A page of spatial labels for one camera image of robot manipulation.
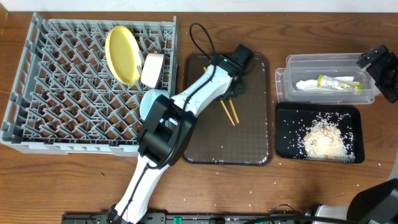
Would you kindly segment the wooden chopstick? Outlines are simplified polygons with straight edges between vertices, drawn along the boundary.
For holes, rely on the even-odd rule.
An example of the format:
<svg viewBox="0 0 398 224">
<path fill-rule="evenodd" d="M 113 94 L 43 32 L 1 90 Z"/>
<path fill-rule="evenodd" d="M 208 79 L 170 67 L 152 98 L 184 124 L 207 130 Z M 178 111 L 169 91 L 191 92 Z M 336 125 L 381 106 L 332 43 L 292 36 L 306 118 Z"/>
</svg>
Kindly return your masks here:
<svg viewBox="0 0 398 224">
<path fill-rule="evenodd" d="M 234 121 L 233 121 L 233 119 L 232 119 L 232 117 L 231 117 L 231 114 L 229 113 L 229 111 L 228 111 L 228 109 L 227 109 L 227 107 L 226 107 L 224 101 L 223 101 L 223 100 L 220 100 L 220 103 L 221 103 L 221 105 L 222 105 L 222 107 L 223 107 L 223 109 L 224 109 L 226 115 L 228 116 L 229 120 L 231 121 L 232 125 L 235 126 L 235 123 L 234 123 Z"/>
<path fill-rule="evenodd" d="M 238 115 L 237 115 L 237 112 L 236 112 L 236 109 L 235 109 L 235 107 L 234 107 L 234 104 L 233 104 L 232 99 L 229 99 L 229 104 L 230 104 L 230 107 L 231 107 L 231 109 L 232 109 L 232 111 L 233 111 L 234 118 L 235 118 L 235 120 L 236 120 L 236 124 L 239 124 L 239 117 L 238 117 Z"/>
</svg>

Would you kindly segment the green snack wrapper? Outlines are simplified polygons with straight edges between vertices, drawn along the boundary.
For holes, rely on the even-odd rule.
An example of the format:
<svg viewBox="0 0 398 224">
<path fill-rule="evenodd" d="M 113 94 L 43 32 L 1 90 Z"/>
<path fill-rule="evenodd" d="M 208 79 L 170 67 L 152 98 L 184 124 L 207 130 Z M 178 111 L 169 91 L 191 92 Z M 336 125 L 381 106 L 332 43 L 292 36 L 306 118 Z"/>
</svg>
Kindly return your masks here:
<svg viewBox="0 0 398 224">
<path fill-rule="evenodd" d="M 319 75 L 316 81 L 317 87 L 326 91 L 358 91 L 363 89 L 363 84 L 354 81 L 354 77 Z"/>
</svg>

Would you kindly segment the white napkin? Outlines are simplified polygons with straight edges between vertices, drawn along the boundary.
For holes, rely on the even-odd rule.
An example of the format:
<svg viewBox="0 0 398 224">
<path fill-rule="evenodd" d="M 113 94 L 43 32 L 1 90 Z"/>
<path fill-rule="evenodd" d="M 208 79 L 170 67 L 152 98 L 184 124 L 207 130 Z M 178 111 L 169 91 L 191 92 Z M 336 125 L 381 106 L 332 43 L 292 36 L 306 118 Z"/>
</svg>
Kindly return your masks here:
<svg viewBox="0 0 398 224">
<path fill-rule="evenodd" d="M 336 80 L 347 83 L 354 83 L 354 77 L 335 77 Z M 318 80 L 300 80 L 295 84 L 295 87 L 301 91 L 323 91 L 318 87 Z"/>
</svg>

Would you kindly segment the white bowl with food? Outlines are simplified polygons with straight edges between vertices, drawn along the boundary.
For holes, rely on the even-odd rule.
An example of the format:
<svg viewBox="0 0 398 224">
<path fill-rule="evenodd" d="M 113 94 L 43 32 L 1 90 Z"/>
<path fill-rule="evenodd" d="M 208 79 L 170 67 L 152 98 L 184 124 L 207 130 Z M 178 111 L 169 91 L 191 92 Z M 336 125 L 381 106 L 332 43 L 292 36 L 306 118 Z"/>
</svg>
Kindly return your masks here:
<svg viewBox="0 0 398 224">
<path fill-rule="evenodd" d="M 149 53 L 141 74 L 141 83 L 156 88 L 164 62 L 164 54 Z"/>
</svg>

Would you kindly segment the light blue bowl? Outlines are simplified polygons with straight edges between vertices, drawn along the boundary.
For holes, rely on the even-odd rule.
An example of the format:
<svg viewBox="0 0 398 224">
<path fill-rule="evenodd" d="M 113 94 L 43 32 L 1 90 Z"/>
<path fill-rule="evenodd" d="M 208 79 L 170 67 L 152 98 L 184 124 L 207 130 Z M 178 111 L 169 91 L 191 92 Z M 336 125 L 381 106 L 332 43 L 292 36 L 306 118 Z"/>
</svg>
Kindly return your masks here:
<svg viewBox="0 0 398 224">
<path fill-rule="evenodd" d="M 154 103 L 155 99 L 159 97 L 160 95 L 164 95 L 167 98 L 170 97 L 169 93 L 167 90 L 158 90 L 158 89 L 151 89 L 147 93 L 144 94 L 139 112 L 142 120 L 146 120 L 146 117 L 150 111 L 150 108 L 152 104 Z"/>
</svg>

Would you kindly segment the yellow round plate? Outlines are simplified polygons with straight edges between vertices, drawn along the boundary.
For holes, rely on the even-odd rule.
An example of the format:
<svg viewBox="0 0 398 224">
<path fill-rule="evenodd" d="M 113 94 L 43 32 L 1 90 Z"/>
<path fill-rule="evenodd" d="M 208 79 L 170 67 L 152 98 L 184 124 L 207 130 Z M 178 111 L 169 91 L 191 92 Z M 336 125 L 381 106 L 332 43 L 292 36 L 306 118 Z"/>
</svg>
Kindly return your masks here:
<svg viewBox="0 0 398 224">
<path fill-rule="evenodd" d="M 132 32 L 124 26 L 116 26 L 106 37 L 105 56 L 108 68 L 117 81 L 134 85 L 142 68 L 140 50 Z"/>
</svg>

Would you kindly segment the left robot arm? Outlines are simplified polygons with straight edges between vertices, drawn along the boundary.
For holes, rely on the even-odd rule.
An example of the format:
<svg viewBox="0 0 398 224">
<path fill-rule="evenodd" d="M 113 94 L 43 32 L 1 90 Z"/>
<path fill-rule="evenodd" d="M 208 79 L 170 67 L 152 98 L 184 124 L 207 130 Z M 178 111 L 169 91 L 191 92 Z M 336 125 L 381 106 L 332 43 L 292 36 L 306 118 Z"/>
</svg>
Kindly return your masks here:
<svg viewBox="0 0 398 224">
<path fill-rule="evenodd" d="M 214 54 L 203 75 L 183 92 L 159 95 L 138 134 L 137 167 L 122 199 L 107 214 L 107 223 L 138 223 L 162 174 L 185 152 L 198 115 L 213 101 L 241 89 L 252 50 L 240 44 L 230 55 Z"/>
</svg>

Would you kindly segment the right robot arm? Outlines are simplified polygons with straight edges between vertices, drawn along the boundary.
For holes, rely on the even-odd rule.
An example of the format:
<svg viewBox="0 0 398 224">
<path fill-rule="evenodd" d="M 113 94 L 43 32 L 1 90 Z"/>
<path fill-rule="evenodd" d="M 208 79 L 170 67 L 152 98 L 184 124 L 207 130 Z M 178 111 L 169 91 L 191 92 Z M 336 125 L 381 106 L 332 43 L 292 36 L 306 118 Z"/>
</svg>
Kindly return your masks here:
<svg viewBox="0 0 398 224">
<path fill-rule="evenodd" d="M 390 103 L 397 103 L 397 55 L 385 45 L 361 54 L 357 64 L 375 81 Z M 320 205 L 311 217 L 348 220 L 355 223 L 397 223 L 397 164 L 389 180 L 358 193 L 348 207 Z"/>
</svg>

